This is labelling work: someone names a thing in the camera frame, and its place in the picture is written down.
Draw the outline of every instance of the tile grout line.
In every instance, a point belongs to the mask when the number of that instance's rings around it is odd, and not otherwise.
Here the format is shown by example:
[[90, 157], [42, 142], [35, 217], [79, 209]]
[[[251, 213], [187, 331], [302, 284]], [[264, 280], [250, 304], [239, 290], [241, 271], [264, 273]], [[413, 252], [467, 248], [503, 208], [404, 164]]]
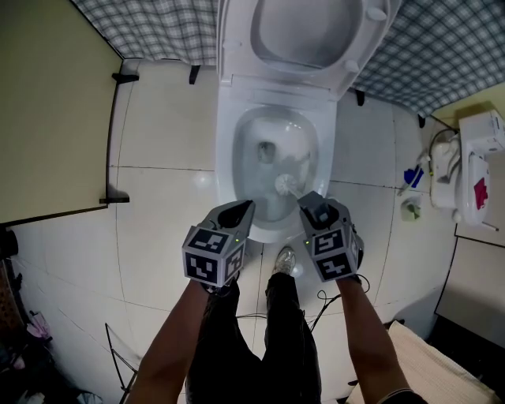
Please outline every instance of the tile grout line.
[[396, 133], [395, 109], [393, 108], [393, 106], [391, 106], [391, 117], [393, 118], [393, 130], [395, 132], [395, 188], [396, 188], [396, 184], [398, 183], [396, 180], [396, 174], [398, 173], [398, 149], [396, 148], [396, 140], [397, 140], [398, 134]]
[[[432, 287], [428, 290], [429, 293], [431, 293], [433, 290], [438, 290], [440, 289], [440, 286], [435, 286], [435, 287]], [[425, 295], [419, 295], [419, 294], [411, 294], [407, 297], [402, 297], [401, 299], [396, 299], [396, 300], [393, 300], [393, 301], [389, 301], [388, 303], [383, 303], [382, 305], [377, 305], [377, 306], [373, 306], [374, 309], [381, 309], [383, 307], [386, 307], [386, 306], [389, 306], [389, 305], [393, 305], [394, 303], [399, 303], [400, 301], [410, 301], [412, 303], [412, 299], [414, 299], [414, 301], [417, 301], [419, 300], [419, 298], [423, 298], [425, 297]]]
[[443, 292], [445, 291], [445, 287], [447, 285], [447, 282], [449, 281], [449, 276], [451, 276], [452, 264], [455, 261], [456, 249], [458, 248], [459, 237], [458, 236], [454, 236], [454, 237], [456, 238], [456, 240], [454, 242], [454, 251], [452, 252], [451, 263], [449, 264], [449, 271], [447, 271], [447, 276], [445, 277], [445, 282], [443, 283], [442, 291], [440, 292], [440, 296], [439, 296], [439, 300], [436, 302], [435, 311], [434, 311], [435, 314], [436, 314], [436, 310], [439, 308], [440, 301], [442, 300], [442, 295], [443, 295]]
[[389, 228], [389, 239], [387, 240], [386, 256], [384, 257], [384, 265], [382, 266], [382, 273], [380, 274], [380, 280], [379, 280], [379, 285], [377, 287], [376, 298], [373, 300], [374, 307], [377, 302], [377, 297], [379, 296], [380, 284], [382, 283], [382, 278], [384, 277], [384, 272], [386, 271], [387, 254], [389, 254], [389, 245], [391, 243], [391, 235], [393, 233], [393, 222], [395, 220], [395, 203], [396, 203], [396, 195], [393, 195], [393, 212], [391, 213], [391, 226]]
[[[137, 66], [135, 68], [136, 72], [138, 73], [138, 69], [140, 66], [139, 61], [137, 63]], [[133, 93], [133, 88], [135, 87], [136, 82], [133, 82], [132, 87], [129, 90], [129, 95], [128, 95], [128, 102], [126, 103], [126, 111], [125, 111], [125, 117], [123, 118], [123, 126], [121, 130], [121, 139], [119, 141], [119, 153], [118, 153], [118, 172], [116, 173], [116, 186], [115, 188], [118, 189], [119, 186], [119, 167], [120, 167], [120, 162], [121, 162], [121, 148], [122, 148], [122, 143], [123, 143], [123, 135], [125, 134], [125, 125], [126, 125], [126, 118], [128, 117], [128, 109], [129, 109], [129, 102], [132, 99], [132, 93]], [[128, 322], [128, 328], [130, 335], [132, 337], [132, 343], [134, 345], [135, 351], [138, 352], [138, 347], [137, 347], [137, 342], [135, 341], [135, 337], [133, 336], [133, 329], [132, 329], [132, 324], [131, 321], [129, 320], [129, 314], [128, 314], [128, 309], [126, 307], [126, 302], [125, 302], [125, 288], [123, 287], [123, 278], [121, 275], [121, 263], [119, 260], [119, 236], [118, 236], [118, 206], [116, 205], [116, 212], [115, 212], [115, 227], [116, 227], [116, 252], [118, 256], [118, 272], [119, 272], [119, 283], [121, 284], [121, 293], [123, 296], [123, 305], [125, 306], [125, 314], [126, 314], [126, 321]]]
[[213, 173], [214, 170], [204, 170], [200, 168], [176, 168], [176, 167], [152, 167], [152, 166], [118, 166], [119, 168], [144, 168], [149, 170], [180, 170], [180, 171], [204, 171], [206, 173]]
[[44, 223], [40, 222], [40, 227], [39, 227], [40, 243], [42, 244], [42, 258], [43, 258], [43, 264], [44, 264], [44, 271], [46, 272], [46, 274], [49, 275], [49, 270], [47, 269], [46, 242], [44, 241], [44, 233], [43, 233], [43, 228], [42, 228], [43, 225], [44, 225]]
[[126, 111], [125, 111], [125, 117], [123, 119], [123, 127], [121, 129], [121, 139], [119, 141], [119, 153], [118, 153], [118, 173], [119, 173], [119, 167], [121, 166], [119, 164], [119, 162], [121, 161], [121, 146], [123, 144], [123, 134], [125, 133], [125, 124], [126, 124], [126, 117], [128, 116], [128, 108], [129, 108], [129, 101], [131, 100], [132, 98], [132, 92], [133, 92], [133, 87], [135, 86], [136, 82], [134, 81], [133, 84], [132, 84], [132, 87], [130, 88], [129, 90], [129, 95], [128, 95], [128, 102], [126, 103]]
[[[398, 186], [386, 186], [386, 185], [374, 185], [374, 184], [363, 184], [361, 182], [351, 182], [351, 181], [336, 181], [336, 180], [330, 180], [330, 182], [334, 182], [336, 184], [352, 184], [352, 185], [362, 185], [362, 186], [373, 186], [376, 188], [384, 188], [384, 189], [394, 189], [394, 190], [400, 190], [402, 187]], [[429, 193], [429, 191], [421, 191], [420, 189], [409, 189], [409, 191], [414, 191], [416, 193]]]
[[47, 276], [50, 276], [50, 277], [52, 277], [52, 278], [56, 278], [56, 279], [58, 279], [58, 280], [60, 280], [60, 281], [62, 281], [62, 282], [64, 282], [64, 283], [66, 283], [67, 285], [71, 285], [71, 286], [73, 286], [73, 287], [75, 287], [75, 288], [77, 288], [77, 289], [84, 290], [84, 291], [86, 291], [86, 292], [88, 292], [88, 293], [91, 293], [91, 294], [97, 294], [97, 295], [99, 295], [100, 297], [104, 297], [104, 298], [106, 298], [106, 299], [112, 299], [112, 300], [115, 300], [115, 301], [124, 301], [124, 300], [122, 300], [122, 299], [118, 299], [118, 298], [116, 298], [116, 297], [112, 297], [112, 296], [108, 296], [108, 295], [106, 295], [106, 294], [102, 294], [102, 293], [100, 293], [100, 292], [97, 292], [96, 290], [93, 290], [93, 289], [88, 289], [87, 287], [84, 287], [84, 286], [81, 286], [81, 285], [76, 285], [75, 283], [72, 283], [72, 282], [70, 282], [70, 281], [68, 281], [68, 280], [66, 280], [66, 279], [63, 279], [63, 278], [61, 278], [61, 277], [59, 277], [59, 276], [57, 276], [57, 275], [55, 275], [55, 274], [53, 274], [53, 273], [51, 273], [51, 272], [49, 272], [49, 271], [45, 270], [45, 269], [42, 269], [41, 267], [37, 267], [36, 265], [32, 264], [31, 262], [29, 262], [29, 261], [25, 260], [25, 259], [24, 259], [24, 258], [22, 258], [22, 257], [18, 257], [18, 258], [16, 258], [15, 260], [14, 260], [13, 258], [9, 258], [9, 259], [10, 259], [10, 260], [12, 260], [12, 261], [14, 261], [14, 262], [16, 262], [18, 265], [22, 266], [22, 267], [23, 267], [24, 269], [26, 269], [27, 271], [31, 271], [31, 269], [29, 269], [29, 268], [25, 267], [25, 265], [24, 265], [24, 264], [28, 264], [29, 266], [33, 267], [33, 270], [34, 270], [34, 271], [40, 271], [40, 272], [42, 272], [42, 273], [46, 274]]
[[170, 313], [171, 310], [166, 310], [166, 309], [158, 309], [157, 307], [151, 307], [151, 306], [146, 306], [146, 305], [140, 305], [139, 303], [133, 303], [132, 301], [127, 301], [127, 300], [124, 300], [125, 303], [128, 303], [129, 305], [134, 305], [134, 306], [140, 306], [140, 307], [144, 307], [146, 309], [153, 309], [153, 310], [159, 310], [160, 312], [166, 312], [166, 313]]

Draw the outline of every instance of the clothes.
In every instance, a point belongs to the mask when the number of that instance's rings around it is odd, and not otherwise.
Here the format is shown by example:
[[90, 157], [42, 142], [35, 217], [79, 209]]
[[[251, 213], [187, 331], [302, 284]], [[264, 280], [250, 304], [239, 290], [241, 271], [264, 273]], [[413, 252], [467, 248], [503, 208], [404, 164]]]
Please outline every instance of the clothes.
[[249, 350], [238, 328], [239, 295], [233, 281], [226, 295], [209, 297], [186, 379], [187, 402], [320, 403], [316, 344], [294, 279], [277, 273], [268, 282], [263, 360]]
[[414, 393], [409, 388], [402, 389], [399, 391], [393, 391], [377, 404], [427, 404], [426, 401], [420, 396]]

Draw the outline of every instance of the toilet brush head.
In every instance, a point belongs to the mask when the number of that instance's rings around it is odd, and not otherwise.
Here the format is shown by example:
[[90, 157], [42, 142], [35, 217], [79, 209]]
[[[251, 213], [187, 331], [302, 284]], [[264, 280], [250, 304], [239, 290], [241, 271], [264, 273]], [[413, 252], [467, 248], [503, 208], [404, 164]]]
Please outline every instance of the toilet brush head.
[[280, 174], [275, 179], [275, 190], [282, 196], [288, 196], [297, 189], [297, 180], [291, 174]]

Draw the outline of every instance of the plaid fabric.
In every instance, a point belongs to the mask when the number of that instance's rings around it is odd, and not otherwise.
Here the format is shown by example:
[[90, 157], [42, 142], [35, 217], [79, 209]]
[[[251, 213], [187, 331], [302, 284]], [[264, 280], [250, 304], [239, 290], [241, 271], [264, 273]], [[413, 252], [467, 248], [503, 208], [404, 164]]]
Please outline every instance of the plaid fabric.
[[215, 65], [218, 0], [72, 0], [123, 58]]
[[503, 0], [403, 0], [353, 87], [426, 117], [503, 81]]
[[[216, 63], [218, 0], [73, 1], [124, 58]], [[503, 81], [503, 0], [403, 0], [353, 87], [425, 117]]]

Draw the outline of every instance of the wooden door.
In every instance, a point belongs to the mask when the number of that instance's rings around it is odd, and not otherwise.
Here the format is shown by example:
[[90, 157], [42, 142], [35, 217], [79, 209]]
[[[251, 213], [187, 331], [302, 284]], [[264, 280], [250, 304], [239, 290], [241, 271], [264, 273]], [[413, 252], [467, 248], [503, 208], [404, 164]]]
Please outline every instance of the wooden door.
[[99, 208], [122, 59], [70, 0], [0, 2], [0, 223]]

